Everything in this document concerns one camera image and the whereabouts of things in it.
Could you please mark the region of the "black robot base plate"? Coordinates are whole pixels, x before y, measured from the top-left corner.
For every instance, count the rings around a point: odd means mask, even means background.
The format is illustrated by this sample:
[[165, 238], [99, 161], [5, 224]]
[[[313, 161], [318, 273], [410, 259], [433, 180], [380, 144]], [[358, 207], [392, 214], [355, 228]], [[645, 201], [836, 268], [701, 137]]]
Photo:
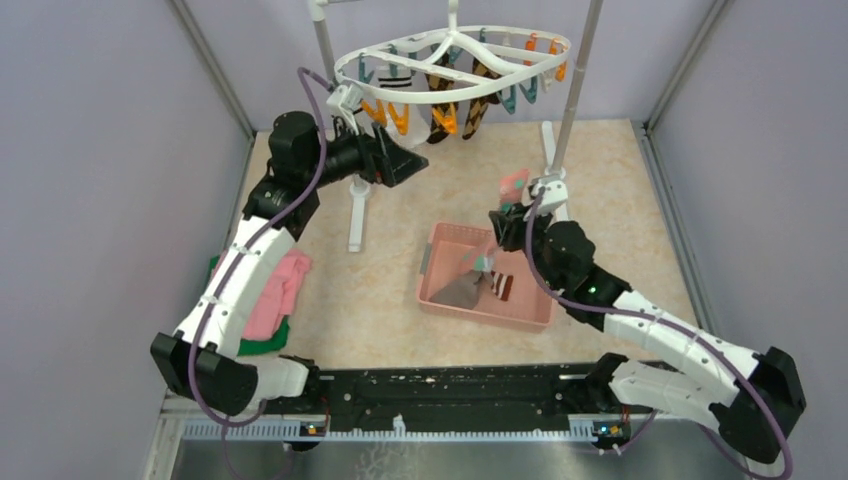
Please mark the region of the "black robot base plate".
[[367, 441], [575, 442], [590, 454], [624, 452], [644, 432], [587, 375], [589, 364], [322, 370], [298, 397], [264, 412], [299, 420], [296, 445]]

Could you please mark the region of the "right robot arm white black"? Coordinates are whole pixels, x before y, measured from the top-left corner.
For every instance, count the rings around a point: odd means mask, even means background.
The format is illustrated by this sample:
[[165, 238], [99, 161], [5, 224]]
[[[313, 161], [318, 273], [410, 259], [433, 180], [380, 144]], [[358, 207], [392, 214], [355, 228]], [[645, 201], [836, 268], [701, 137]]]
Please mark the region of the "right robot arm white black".
[[488, 217], [497, 246], [523, 253], [540, 289], [569, 316], [665, 363], [604, 355], [586, 385], [594, 409], [612, 412], [623, 404], [673, 413], [749, 460], [782, 460], [791, 470], [788, 438], [807, 401], [789, 353], [736, 345], [660, 308], [595, 262], [595, 245], [575, 221], [555, 221], [538, 205], [521, 203]]

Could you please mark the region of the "grey red striped sock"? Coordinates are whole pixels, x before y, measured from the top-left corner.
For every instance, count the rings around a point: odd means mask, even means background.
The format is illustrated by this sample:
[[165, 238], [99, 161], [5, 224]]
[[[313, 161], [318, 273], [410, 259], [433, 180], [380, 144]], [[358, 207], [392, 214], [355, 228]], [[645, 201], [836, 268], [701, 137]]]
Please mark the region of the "grey red striped sock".
[[495, 269], [489, 273], [471, 271], [450, 281], [428, 300], [439, 305], [472, 310], [480, 302], [484, 291], [488, 291], [499, 301], [508, 301], [514, 283], [514, 275]]

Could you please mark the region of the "white oval clip hanger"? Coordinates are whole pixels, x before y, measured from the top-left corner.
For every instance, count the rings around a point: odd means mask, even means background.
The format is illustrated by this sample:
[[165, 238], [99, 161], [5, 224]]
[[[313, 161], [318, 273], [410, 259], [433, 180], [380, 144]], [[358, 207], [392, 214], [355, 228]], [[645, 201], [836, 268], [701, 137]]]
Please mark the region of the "white oval clip hanger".
[[[459, 26], [492, 26], [492, 25], [462, 25], [458, 21]], [[488, 29], [478, 30], [479, 27], [474, 28], [473, 30], [466, 32], [467, 35], [471, 36], [473, 39], [485, 40], [492, 44], [507, 44], [511, 47], [522, 49], [522, 50], [530, 50], [530, 51], [538, 51], [545, 53], [554, 53], [554, 45], [551, 44], [551, 41], [545, 38], [541, 38], [534, 33], [531, 36], [525, 35], [509, 35], [504, 38], [503, 35], [499, 33], [494, 33]], [[542, 32], [544, 30], [538, 29], [529, 29], [533, 32]], [[557, 37], [564, 37], [560, 34], [555, 34]], [[411, 35], [399, 37], [406, 39]], [[392, 40], [383, 41], [377, 44], [381, 44], [384, 42], [390, 42]], [[423, 60], [430, 56], [430, 54], [435, 49], [436, 45], [431, 45], [430, 47], [424, 47], [422, 50], [417, 53], [407, 53], [404, 54], [402, 52], [397, 51], [396, 49], [392, 49], [394, 51], [390, 51], [390, 53], [397, 53], [401, 56], [406, 57], [411, 56], [413, 58], [417, 58], [418, 60]], [[569, 57], [568, 64], [570, 61], [570, 54], [572, 50], [572, 44], [570, 42], [569, 49]], [[500, 57], [500, 59], [513, 61], [523, 65], [529, 65], [529, 61], [516, 60], [512, 58], [508, 58], [506, 55], [498, 55], [496, 58]], [[477, 76], [472, 73], [472, 62], [474, 59], [474, 55], [469, 55], [468, 52], [460, 50], [456, 47], [450, 48], [448, 53], [445, 53], [436, 60], [435, 65], [440, 67], [447, 67], [449, 73], [470, 73], [472, 74], [473, 79], [480, 79], [481, 76]], [[567, 74], [568, 65], [560, 67], [563, 70], [559, 72], [550, 72], [545, 76], [547, 78], [536, 77], [536, 79], [529, 79], [522, 81], [517, 86], [512, 87], [502, 87], [502, 90], [497, 92], [498, 97], [501, 101], [506, 101], [509, 107], [512, 107], [514, 103], [518, 101], [519, 98], [523, 98], [527, 103], [533, 105], [537, 102], [541, 93], [547, 91], [551, 85], [562, 82]], [[359, 59], [354, 59], [350, 61], [343, 68], [344, 73], [355, 80], [366, 80], [370, 86], [382, 87], [386, 90], [394, 92], [416, 92], [416, 93], [458, 93], [462, 87], [469, 86], [468, 84], [461, 83], [459, 81], [454, 81], [454, 86], [451, 90], [445, 92], [431, 92], [428, 89], [426, 75], [427, 73], [422, 73], [420, 71], [411, 71], [409, 68], [397, 65], [390, 67], [383, 61], [375, 59], [373, 57], [363, 57], [360, 54]]]

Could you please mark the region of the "pink dotted sock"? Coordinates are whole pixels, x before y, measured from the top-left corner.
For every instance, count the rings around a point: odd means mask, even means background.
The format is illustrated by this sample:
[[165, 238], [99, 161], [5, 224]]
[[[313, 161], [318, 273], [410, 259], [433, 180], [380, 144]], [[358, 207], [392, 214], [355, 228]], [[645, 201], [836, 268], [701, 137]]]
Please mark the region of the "pink dotted sock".
[[[511, 207], [521, 202], [528, 179], [529, 170], [521, 169], [500, 180], [499, 205], [495, 213], [507, 213]], [[498, 250], [497, 231], [498, 228], [493, 227], [493, 233], [484, 243], [474, 247], [462, 257], [459, 263], [460, 274], [471, 271], [489, 273], [494, 270], [495, 253]]]

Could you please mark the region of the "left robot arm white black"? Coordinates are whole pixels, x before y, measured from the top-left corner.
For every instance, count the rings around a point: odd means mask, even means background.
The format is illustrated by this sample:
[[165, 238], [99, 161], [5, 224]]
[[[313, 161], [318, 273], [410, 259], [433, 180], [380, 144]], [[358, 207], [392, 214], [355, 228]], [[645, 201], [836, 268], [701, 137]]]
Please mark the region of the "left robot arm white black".
[[249, 317], [286, 254], [320, 206], [318, 190], [358, 176], [396, 187], [428, 160], [374, 123], [358, 133], [334, 118], [327, 136], [312, 114], [279, 116], [269, 134], [266, 171], [250, 191], [236, 234], [206, 290], [171, 334], [157, 334], [150, 354], [167, 387], [228, 425], [248, 406], [283, 398], [297, 413], [319, 404], [320, 386], [300, 360], [238, 361]]

